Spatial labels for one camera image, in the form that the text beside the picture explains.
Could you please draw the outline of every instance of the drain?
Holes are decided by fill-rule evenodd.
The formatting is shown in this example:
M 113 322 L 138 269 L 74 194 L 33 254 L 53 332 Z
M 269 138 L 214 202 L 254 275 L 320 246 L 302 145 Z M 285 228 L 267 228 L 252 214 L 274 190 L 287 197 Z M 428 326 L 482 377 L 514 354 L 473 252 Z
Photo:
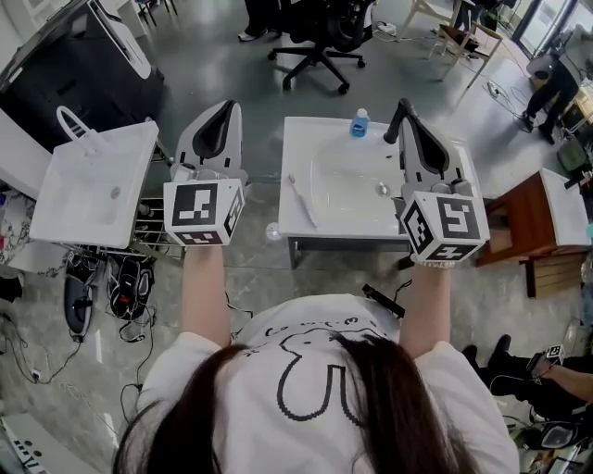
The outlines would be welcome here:
M 389 197 L 392 193 L 391 188 L 384 182 L 379 182 L 374 189 L 381 197 Z

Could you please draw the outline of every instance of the hand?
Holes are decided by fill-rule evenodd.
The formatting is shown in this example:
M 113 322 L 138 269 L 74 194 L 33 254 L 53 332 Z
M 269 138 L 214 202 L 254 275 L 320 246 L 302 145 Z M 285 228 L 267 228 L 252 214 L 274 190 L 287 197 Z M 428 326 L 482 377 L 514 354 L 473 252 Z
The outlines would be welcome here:
M 553 367 L 552 363 L 542 356 L 537 362 L 534 369 L 531 371 L 531 375 L 534 379 L 546 379 L 549 374 L 549 370 Z

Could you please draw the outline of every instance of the sink basin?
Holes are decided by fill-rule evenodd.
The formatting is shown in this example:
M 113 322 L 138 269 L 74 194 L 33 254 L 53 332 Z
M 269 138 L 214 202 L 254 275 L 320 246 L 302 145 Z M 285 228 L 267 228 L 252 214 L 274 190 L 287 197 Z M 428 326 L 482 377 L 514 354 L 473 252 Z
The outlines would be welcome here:
M 155 122 L 100 133 L 108 152 L 54 149 L 32 218 L 33 239 L 123 249 L 158 137 Z
M 288 117 L 280 192 L 280 233 L 295 237 L 407 240 L 392 201 L 401 196 L 404 173 L 399 143 L 383 139 L 388 125 L 371 122 L 366 136 L 349 135 L 350 120 Z M 451 139 L 461 155 L 463 172 L 481 195 L 467 143 Z M 288 181 L 315 215 L 315 228 Z

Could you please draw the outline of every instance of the toothbrush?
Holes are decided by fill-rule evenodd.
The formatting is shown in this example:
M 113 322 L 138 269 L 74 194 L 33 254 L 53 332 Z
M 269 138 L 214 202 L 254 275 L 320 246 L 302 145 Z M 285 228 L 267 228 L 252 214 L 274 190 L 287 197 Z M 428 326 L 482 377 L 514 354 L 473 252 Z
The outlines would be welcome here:
M 302 205 L 302 207 L 305 209 L 305 212 L 307 213 L 307 216 L 309 217 L 309 220 L 311 221 L 311 224 L 313 224 L 313 227 L 315 229 L 318 228 L 317 226 L 317 219 L 315 218 L 315 215 L 313 214 L 313 211 L 309 208 L 309 205 L 307 204 L 307 201 L 305 201 L 305 198 L 303 197 L 303 194 L 300 193 L 300 191 L 297 188 L 297 180 L 295 180 L 295 175 L 293 173 L 290 173 L 288 175 L 288 180 L 292 183 L 293 185 L 293 189 L 295 190 L 296 193 L 296 197 L 298 198 L 298 201 L 300 202 L 300 204 Z

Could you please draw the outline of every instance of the tiled floor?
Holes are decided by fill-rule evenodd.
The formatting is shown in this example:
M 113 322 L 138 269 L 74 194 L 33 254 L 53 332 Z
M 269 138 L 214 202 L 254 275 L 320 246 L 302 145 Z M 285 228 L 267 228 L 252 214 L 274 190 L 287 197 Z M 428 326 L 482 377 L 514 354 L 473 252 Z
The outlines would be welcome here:
M 225 248 L 227 290 L 236 306 L 257 313 L 307 294 L 360 294 L 365 282 L 391 295 L 410 275 L 392 270 L 400 257 L 392 254 L 310 253 L 298 269 L 291 270 L 285 240 L 266 239 L 266 226 L 277 219 L 286 116 L 347 118 L 365 106 L 373 119 L 389 121 L 399 97 L 407 96 L 421 116 L 469 141 L 485 195 L 506 192 L 542 166 L 558 169 L 555 150 L 519 130 L 511 114 L 483 89 L 485 79 L 464 94 L 473 74 L 459 65 L 445 82 L 436 82 L 446 58 L 425 61 L 428 50 L 421 44 L 377 40 L 365 44 L 362 50 L 369 67 L 342 67 L 352 80 L 346 96 L 328 92 L 337 83 L 321 68 L 298 78 L 293 91 L 285 94 L 280 86 L 283 73 L 265 57 L 272 44 L 265 39 L 238 44 L 235 39 L 246 24 L 241 2 L 177 0 L 176 5 L 178 18 L 169 17 L 162 7 L 157 9 L 158 29 L 152 29 L 148 46 L 169 86 L 159 120 L 162 138 L 174 149 L 183 128 L 220 100 L 235 98 L 244 109 L 245 167 L 255 184 L 233 242 Z M 479 67 L 473 62 L 466 66 Z M 529 95 L 525 77 L 504 57 L 494 59 L 486 74 L 508 88 L 509 95 L 512 86 Z M 520 111 L 521 105 L 512 101 Z M 153 172 L 151 185 L 158 188 L 159 179 L 162 176 Z M 155 272 L 150 303 L 157 308 L 158 324 L 154 350 L 141 378 L 179 333 L 181 272 L 160 263 Z M 62 293 L 62 278 L 28 276 L 22 300 L 14 305 L 0 303 L 0 310 L 13 317 L 29 343 L 24 349 L 28 364 L 42 372 L 42 379 L 75 348 L 64 321 Z M 484 358 L 499 335 L 507 332 L 513 337 L 513 352 L 529 356 L 562 339 L 569 320 L 578 316 L 578 296 L 577 290 L 570 290 L 545 301 L 528 300 L 519 265 L 480 269 L 463 265 L 453 277 L 452 342 L 459 348 L 477 343 Z M 398 301 L 405 306 L 408 297 L 403 290 Z M 102 283 L 85 343 L 50 385 L 27 383 L 10 350 L 0 356 L 0 390 L 6 409 L 32 412 L 59 441 L 101 472 L 109 471 L 115 445 L 115 435 L 106 423 L 120 430 L 121 387 L 135 381 L 137 367 L 150 349 L 149 339 L 136 344 L 120 340 L 120 324 L 105 313 L 106 304 Z M 244 313 L 233 312 L 235 331 L 245 321 Z M 123 397 L 128 413 L 133 399 L 134 389 L 128 389 Z

